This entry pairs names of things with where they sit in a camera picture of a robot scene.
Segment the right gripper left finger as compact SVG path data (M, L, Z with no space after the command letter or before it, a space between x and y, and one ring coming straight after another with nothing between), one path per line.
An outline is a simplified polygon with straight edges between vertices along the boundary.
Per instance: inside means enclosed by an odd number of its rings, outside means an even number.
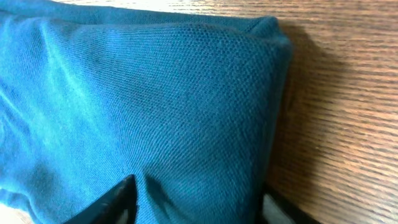
M136 178L128 175L65 224L135 224L136 217Z

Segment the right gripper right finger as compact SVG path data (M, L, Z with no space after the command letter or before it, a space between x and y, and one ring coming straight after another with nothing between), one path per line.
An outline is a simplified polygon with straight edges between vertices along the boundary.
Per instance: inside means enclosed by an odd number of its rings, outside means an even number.
M320 224L268 184L263 185L259 205L256 224Z

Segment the blue polo shirt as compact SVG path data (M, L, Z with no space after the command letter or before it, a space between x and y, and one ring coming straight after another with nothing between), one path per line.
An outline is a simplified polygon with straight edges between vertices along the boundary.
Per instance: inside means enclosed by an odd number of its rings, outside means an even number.
M138 223L252 223L292 44L243 19L1 2L1 203L63 223L126 176Z

